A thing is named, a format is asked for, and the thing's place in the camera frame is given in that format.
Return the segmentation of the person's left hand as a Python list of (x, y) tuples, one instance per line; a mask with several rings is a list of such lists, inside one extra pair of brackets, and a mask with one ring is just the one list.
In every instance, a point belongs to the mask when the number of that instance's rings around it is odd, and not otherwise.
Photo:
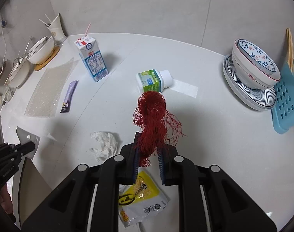
[(1, 204), (2, 208), (4, 209), (4, 211), (7, 214), (13, 213), (13, 203), (11, 200), (11, 196), (8, 192), (8, 185), (7, 184), (5, 184), (3, 186), (3, 188), (1, 188), (0, 197), (1, 197), (0, 204)]

